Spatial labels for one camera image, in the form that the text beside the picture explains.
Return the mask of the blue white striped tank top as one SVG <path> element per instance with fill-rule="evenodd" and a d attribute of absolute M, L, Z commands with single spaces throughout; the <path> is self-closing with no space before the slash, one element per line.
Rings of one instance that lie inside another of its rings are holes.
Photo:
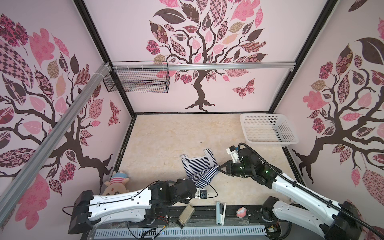
<path fill-rule="evenodd" d="M 197 188 L 204 188 L 210 184 L 219 167 L 211 149 L 204 149 L 204 154 L 197 158 L 180 155 L 187 178 L 192 180 Z"/>

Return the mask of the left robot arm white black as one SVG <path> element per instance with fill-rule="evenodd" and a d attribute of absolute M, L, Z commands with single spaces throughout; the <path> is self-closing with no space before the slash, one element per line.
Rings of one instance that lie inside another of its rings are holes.
<path fill-rule="evenodd" d="M 147 218 L 147 211 L 188 204 L 196 193 L 197 187 L 189 179 L 155 181 L 142 190 L 110 196 L 83 191 L 74 202 L 68 234 L 89 232 L 106 223 L 139 223 Z"/>

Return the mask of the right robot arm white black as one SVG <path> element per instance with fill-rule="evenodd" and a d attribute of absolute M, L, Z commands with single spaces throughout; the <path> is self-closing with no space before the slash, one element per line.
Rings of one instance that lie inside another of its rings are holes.
<path fill-rule="evenodd" d="M 348 201 L 339 203 L 299 184 L 269 164 L 259 153 L 243 143 L 227 149 L 231 160 L 218 167 L 221 173 L 251 178 L 259 185 L 280 193 L 296 206 L 268 197 L 260 214 L 266 222 L 284 220 L 310 230 L 325 240 L 357 240 L 363 232 L 357 208 Z"/>

